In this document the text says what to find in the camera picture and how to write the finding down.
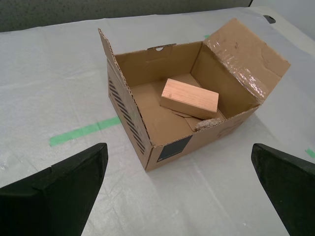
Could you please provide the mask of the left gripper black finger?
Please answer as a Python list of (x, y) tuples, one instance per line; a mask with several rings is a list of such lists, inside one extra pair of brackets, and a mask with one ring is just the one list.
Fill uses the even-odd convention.
[(315, 165), (255, 143), (251, 161), (274, 209), (291, 236), (315, 234)]
[(103, 184), (106, 143), (98, 143), (0, 189), (2, 236), (80, 236)]

